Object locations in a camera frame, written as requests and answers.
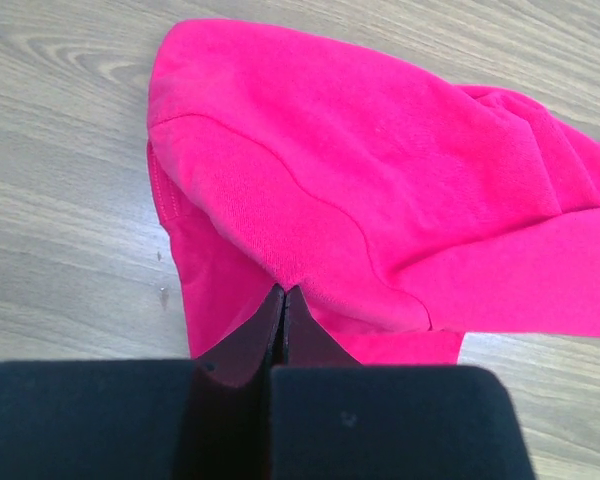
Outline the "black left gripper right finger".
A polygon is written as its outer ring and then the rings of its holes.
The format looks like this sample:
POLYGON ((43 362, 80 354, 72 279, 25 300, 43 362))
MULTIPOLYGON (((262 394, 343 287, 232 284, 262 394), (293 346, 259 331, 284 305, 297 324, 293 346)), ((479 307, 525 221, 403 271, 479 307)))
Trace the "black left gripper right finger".
POLYGON ((356 367, 360 363, 313 318, 299 286, 285 294, 273 344, 273 365, 286 367, 356 367))

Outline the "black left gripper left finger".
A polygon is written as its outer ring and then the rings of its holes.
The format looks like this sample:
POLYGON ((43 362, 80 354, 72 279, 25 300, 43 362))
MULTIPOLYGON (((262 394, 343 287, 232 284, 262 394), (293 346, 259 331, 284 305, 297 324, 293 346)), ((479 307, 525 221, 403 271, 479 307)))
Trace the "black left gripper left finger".
POLYGON ((270 370, 285 292, 195 360, 177 449, 179 479, 266 479, 270 370))

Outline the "pink t shirt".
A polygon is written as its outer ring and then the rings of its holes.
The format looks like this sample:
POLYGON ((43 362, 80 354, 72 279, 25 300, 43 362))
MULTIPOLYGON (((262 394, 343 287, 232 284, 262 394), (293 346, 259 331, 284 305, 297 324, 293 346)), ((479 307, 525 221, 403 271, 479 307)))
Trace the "pink t shirt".
POLYGON ((463 337, 600 337, 600 142, 513 91, 360 46, 198 19, 149 82, 149 177, 191 354, 274 285, 364 364, 463 337))

